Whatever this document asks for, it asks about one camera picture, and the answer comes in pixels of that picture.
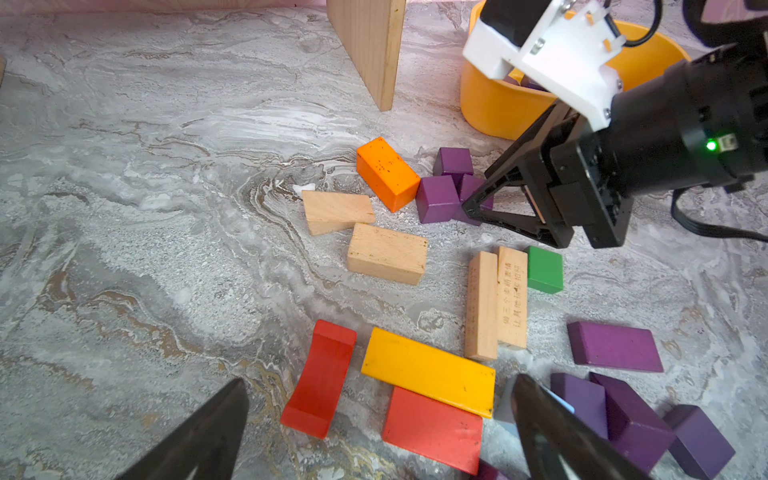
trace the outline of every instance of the red block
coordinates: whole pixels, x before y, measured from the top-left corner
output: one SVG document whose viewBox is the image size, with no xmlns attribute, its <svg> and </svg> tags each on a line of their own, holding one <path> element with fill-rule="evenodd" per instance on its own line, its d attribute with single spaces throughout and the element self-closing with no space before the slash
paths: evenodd
<svg viewBox="0 0 768 480">
<path fill-rule="evenodd" d="M 328 435 L 356 340 L 354 330 L 317 320 L 310 356 L 280 423 L 318 439 Z"/>
<path fill-rule="evenodd" d="M 477 475 L 482 418 L 395 387 L 389 401 L 382 440 Z"/>
</svg>

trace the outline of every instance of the purple cube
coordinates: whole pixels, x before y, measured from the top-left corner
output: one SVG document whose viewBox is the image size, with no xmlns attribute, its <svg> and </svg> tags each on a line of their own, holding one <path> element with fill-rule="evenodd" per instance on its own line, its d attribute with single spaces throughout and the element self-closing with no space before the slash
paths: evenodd
<svg viewBox="0 0 768 480">
<path fill-rule="evenodd" d="M 508 480 L 507 476 L 493 468 L 491 464 L 480 459 L 478 474 L 469 477 L 469 480 Z"/>
<path fill-rule="evenodd" d="M 472 156 L 469 154 L 468 148 L 440 148 L 435 159 L 435 166 L 432 168 L 432 175 L 436 177 L 450 175 L 456 190 L 462 181 L 462 175 L 472 175 L 474 172 Z"/>
<path fill-rule="evenodd" d="M 712 480 L 736 454 L 720 430 L 697 406 L 678 405 L 664 416 L 677 435 L 670 453 L 686 473 Z"/>
<path fill-rule="evenodd" d="M 447 222 L 459 208 L 458 194 L 450 176 L 424 177 L 416 192 L 416 208 L 422 223 Z"/>
<path fill-rule="evenodd" d="M 553 373 L 549 382 L 552 392 L 574 408 L 576 418 L 608 440 L 608 416 L 602 386 L 567 373 Z"/>
<path fill-rule="evenodd" d="M 472 195 L 475 190 L 480 188 L 481 185 L 485 183 L 485 180 L 478 177 L 473 177 L 472 175 L 463 175 L 462 181 L 458 185 L 458 201 L 460 204 L 463 204 L 470 195 Z M 483 210 L 493 210 L 493 196 L 490 196 L 486 201 L 484 201 L 480 208 Z M 456 209 L 456 213 L 453 215 L 453 218 L 464 222 L 469 223 L 470 225 L 479 225 L 480 221 L 478 220 L 472 220 L 469 217 L 467 217 L 467 214 L 464 213 L 464 210 L 459 207 Z"/>
<path fill-rule="evenodd" d="M 675 440 L 675 434 L 626 382 L 590 373 L 605 388 L 608 439 L 617 452 L 649 473 Z"/>
<path fill-rule="evenodd" d="M 577 365 L 663 372 L 650 330 L 593 322 L 568 324 L 568 338 Z"/>
</svg>

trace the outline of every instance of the yellow bowl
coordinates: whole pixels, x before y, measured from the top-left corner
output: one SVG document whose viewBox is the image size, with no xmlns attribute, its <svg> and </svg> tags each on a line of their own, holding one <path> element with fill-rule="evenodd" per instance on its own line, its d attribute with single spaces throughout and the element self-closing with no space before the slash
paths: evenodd
<svg viewBox="0 0 768 480">
<path fill-rule="evenodd" d="M 469 31 L 475 27 L 483 5 L 485 2 L 480 2 L 472 9 Z M 627 38 L 640 38 L 648 31 L 646 27 L 627 22 L 616 21 L 616 25 Z M 662 75 L 667 67 L 680 60 L 690 61 L 690 57 L 672 39 L 657 32 L 639 47 L 623 48 L 607 65 L 616 69 L 624 82 L 624 90 L 629 90 Z M 510 76 L 519 82 L 523 74 L 515 69 Z M 555 98 L 546 91 L 490 80 L 471 63 L 464 61 L 462 113 L 471 126 L 484 134 L 515 140 Z"/>
</svg>

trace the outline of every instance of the pink wall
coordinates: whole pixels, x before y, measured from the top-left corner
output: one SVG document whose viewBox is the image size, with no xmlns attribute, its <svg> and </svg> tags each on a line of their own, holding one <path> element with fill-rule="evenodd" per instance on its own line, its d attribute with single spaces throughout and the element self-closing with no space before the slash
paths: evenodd
<svg viewBox="0 0 768 480">
<path fill-rule="evenodd" d="M 445 0 L 409 0 L 430 1 Z M 325 0 L 0 0 L 0 16 L 74 12 L 178 12 L 325 4 Z"/>
</svg>

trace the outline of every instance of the red arch block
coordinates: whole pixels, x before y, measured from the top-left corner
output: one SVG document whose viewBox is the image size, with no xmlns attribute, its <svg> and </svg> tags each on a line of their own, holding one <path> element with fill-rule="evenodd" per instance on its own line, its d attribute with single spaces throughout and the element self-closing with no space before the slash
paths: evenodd
<svg viewBox="0 0 768 480">
<path fill-rule="evenodd" d="M 328 435 L 356 340 L 354 330 L 317 320 L 310 356 L 280 423 L 318 439 Z"/>
</svg>

